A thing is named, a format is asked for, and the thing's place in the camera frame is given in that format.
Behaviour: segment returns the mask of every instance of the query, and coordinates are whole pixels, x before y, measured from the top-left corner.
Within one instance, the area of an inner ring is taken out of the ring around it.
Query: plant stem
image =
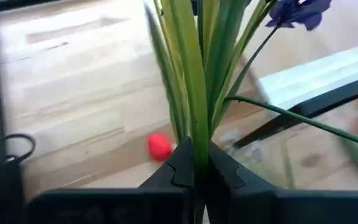
[[[235,95],[238,90],[240,89],[241,83],[244,79],[244,77],[246,76],[248,69],[250,68],[252,62],[255,60],[255,58],[258,56],[259,52],[263,49],[263,47],[265,47],[265,45],[267,44],[267,42],[270,40],[270,38],[272,38],[272,36],[274,35],[274,33],[276,33],[276,31],[278,30],[279,26],[274,27],[274,29],[271,31],[271,33],[269,33],[269,35],[266,37],[266,39],[261,43],[261,45],[258,47],[258,49],[255,51],[255,53],[251,56],[251,58],[248,60],[247,64],[244,66],[244,68],[241,70],[239,76],[237,77],[236,81],[234,82],[233,86],[231,87],[229,93],[227,94],[228,96],[231,95]],[[225,112],[227,111],[227,109],[230,106],[230,101],[225,101],[222,105],[222,109],[220,111],[220,113],[218,114],[218,117],[214,118],[213,121],[213,126],[212,126],[212,130],[211,132],[214,133],[214,130],[218,127],[219,123],[222,120],[223,115],[225,114]]]
[[[258,18],[254,22],[254,24],[250,27],[250,34],[246,37],[246,41],[244,42],[244,45],[242,46],[241,52],[244,51],[245,47],[248,45],[251,38],[254,36],[255,31],[258,29],[260,23],[262,23],[263,19],[267,16],[267,14],[270,12],[274,4],[277,2],[277,0],[273,0],[272,2],[267,5],[264,10],[259,14]]]
[[[197,17],[197,28],[198,28],[198,42],[201,50],[201,58],[204,62],[204,4],[203,0],[198,0],[197,3],[198,17]]]
[[[257,101],[257,100],[254,100],[254,99],[251,99],[251,98],[247,98],[247,97],[243,97],[243,96],[228,96],[225,98],[225,101],[243,101],[243,102],[246,102],[246,103],[250,103],[250,104],[253,104],[253,105],[257,105],[257,106],[260,106],[260,107],[263,107],[265,109],[268,109],[268,110],[271,110],[271,111],[274,111],[274,112],[277,112],[277,113],[280,113],[284,116],[287,116],[289,118],[295,118],[295,119],[298,119],[306,124],[309,124],[309,125],[312,125],[314,127],[317,127],[319,129],[322,129],[322,130],[325,130],[329,133],[333,133],[337,136],[340,136],[340,137],[343,137],[343,138],[346,138],[346,139],[349,139],[351,141],[354,141],[354,142],[357,142],[358,143],[358,137],[357,136],[353,136],[341,129],[338,129],[338,128],[333,128],[331,126],[328,126],[326,124],[322,124],[320,122],[317,122],[317,121],[314,121],[312,119],[309,119],[309,118],[306,118],[304,116],[301,116],[301,115],[298,115],[296,113],[292,113],[291,111],[287,111],[287,110],[284,110],[284,109],[281,109],[279,107],[276,107],[276,106],[273,106],[273,105],[270,105],[270,104],[267,104],[267,103],[263,103],[263,102],[260,102],[260,101]]]
[[[283,156],[283,166],[285,171],[285,179],[288,189],[295,190],[295,180],[293,178],[293,168],[290,159],[290,153],[288,152],[288,146],[286,141],[281,142],[281,150]]]

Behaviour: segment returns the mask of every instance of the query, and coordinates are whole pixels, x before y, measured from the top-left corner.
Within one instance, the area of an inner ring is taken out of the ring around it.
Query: black cable
[[[2,139],[0,139],[0,143],[5,142],[8,139],[14,139],[14,138],[21,138],[21,139],[27,140],[31,144],[31,148],[27,153],[25,153],[22,156],[7,155],[7,162],[4,162],[0,165],[0,170],[2,170],[4,168],[4,166],[6,166],[8,164],[8,162],[16,162],[19,164],[26,158],[30,157],[35,151],[35,145],[36,145],[35,139],[28,134],[9,134],[9,135],[3,137]]]
[[[25,160],[26,158],[30,157],[34,153],[35,146],[36,146],[35,139],[32,136],[28,135],[28,134],[22,134],[22,133],[8,134],[7,136],[5,136],[2,139],[0,139],[0,143],[5,142],[5,141],[7,141],[9,139],[14,139],[14,138],[25,139],[31,144],[30,150],[27,153],[25,153],[24,155],[22,155],[22,156],[18,157],[16,155],[8,155],[9,157],[15,157],[15,159],[17,159],[17,162],[22,162],[23,160]]]

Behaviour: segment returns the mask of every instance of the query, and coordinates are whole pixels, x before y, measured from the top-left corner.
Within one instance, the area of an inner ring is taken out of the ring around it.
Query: red object
[[[172,146],[164,134],[151,134],[148,140],[151,157],[159,162],[167,160],[172,154]]]

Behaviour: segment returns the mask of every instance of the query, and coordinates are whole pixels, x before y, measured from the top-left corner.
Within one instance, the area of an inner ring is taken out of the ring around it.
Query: iris flower
[[[331,5],[331,0],[281,0],[270,11],[272,20],[267,27],[295,28],[294,22],[304,24],[308,31],[316,28],[322,19],[322,13]]]

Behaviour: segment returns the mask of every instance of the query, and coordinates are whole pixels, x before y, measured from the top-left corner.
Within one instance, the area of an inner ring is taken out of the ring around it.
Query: artificial plant
[[[236,96],[248,69],[264,45],[280,28],[303,24],[316,28],[331,0],[259,0],[244,31],[240,26],[251,0],[198,0],[194,16],[190,0],[154,0],[146,7],[150,35],[170,105],[172,127],[179,142],[190,136],[194,149],[196,215],[202,216],[203,178],[209,145],[232,100],[245,101],[300,119],[317,128],[358,143],[358,137],[250,98]],[[231,85],[234,69],[257,28],[267,15],[271,33],[248,60]]]

